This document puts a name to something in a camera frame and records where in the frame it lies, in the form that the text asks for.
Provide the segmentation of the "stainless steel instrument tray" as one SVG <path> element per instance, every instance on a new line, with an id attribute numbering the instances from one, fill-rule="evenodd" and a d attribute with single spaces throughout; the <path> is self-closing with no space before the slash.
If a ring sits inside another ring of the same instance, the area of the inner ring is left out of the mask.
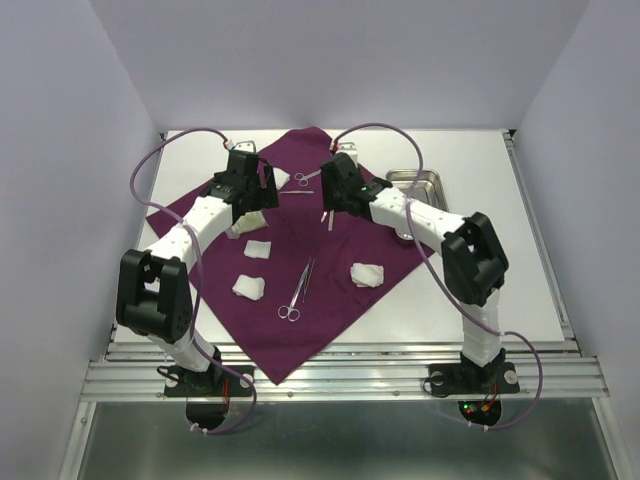
<path id="1" fill-rule="evenodd" d="M 411 193 L 411 185 L 415 178 L 418 178 L 416 192 L 413 193 L 413 198 L 416 201 L 428 204 L 439 210 L 449 210 L 444 188 L 440 176 L 436 171 L 423 170 L 422 172 L 418 172 L 415 169 L 392 169 L 385 175 L 385 179 L 394 187 L 398 188 L 405 196 Z"/>

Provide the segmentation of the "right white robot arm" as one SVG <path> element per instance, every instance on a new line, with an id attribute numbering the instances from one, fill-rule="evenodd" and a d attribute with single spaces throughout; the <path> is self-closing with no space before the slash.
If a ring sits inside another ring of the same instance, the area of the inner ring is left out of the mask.
<path id="1" fill-rule="evenodd" d="M 492 363 L 500 354 L 498 303 L 509 262 L 490 219 L 479 212 L 461 216 L 410 198 L 390 182 L 367 181 L 345 153 L 321 165 L 324 209 L 347 212 L 409 234 L 442 260 L 437 280 L 463 318 L 460 366 L 463 384 L 482 390 L 496 378 Z"/>

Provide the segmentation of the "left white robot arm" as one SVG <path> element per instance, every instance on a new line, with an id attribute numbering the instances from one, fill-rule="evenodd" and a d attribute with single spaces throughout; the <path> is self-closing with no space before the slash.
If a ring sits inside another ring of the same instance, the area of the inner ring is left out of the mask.
<path id="1" fill-rule="evenodd" d="M 202 254 L 243 215 L 278 205 L 273 167 L 257 153 L 233 149 L 226 169 L 213 176 L 185 215 L 155 205 L 176 224 L 120 261 L 117 323 L 160 346 L 188 370 L 188 382 L 199 393 L 221 386 L 224 367 L 217 348 L 196 330 L 200 298 L 191 295 L 190 272 L 204 275 Z"/>

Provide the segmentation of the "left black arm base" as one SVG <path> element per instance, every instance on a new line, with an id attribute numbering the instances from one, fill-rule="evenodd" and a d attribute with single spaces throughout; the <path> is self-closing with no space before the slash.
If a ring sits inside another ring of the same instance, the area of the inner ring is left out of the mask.
<path id="1" fill-rule="evenodd" d="M 164 395 L 169 398 L 221 398 L 223 395 L 250 397 L 247 380 L 253 378 L 254 368 L 240 365 L 233 367 L 233 370 L 244 379 L 240 380 L 219 366 L 213 365 L 197 350 L 191 350 L 186 355 L 180 354 L 172 365 L 156 368 L 156 372 L 165 381 Z"/>

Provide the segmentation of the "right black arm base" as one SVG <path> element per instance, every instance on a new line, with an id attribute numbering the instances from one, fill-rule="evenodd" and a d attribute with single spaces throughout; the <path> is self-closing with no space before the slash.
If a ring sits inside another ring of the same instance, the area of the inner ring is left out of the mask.
<path id="1" fill-rule="evenodd" d="M 422 380 L 421 388 L 436 398 L 520 392 L 515 365 L 506 360 L 504 348 L 483 367 L 476 365 L 463 354 L 460 354 L 460 360 L 457 362 L 431 364 L 428 366 L 427 377 Z"/>

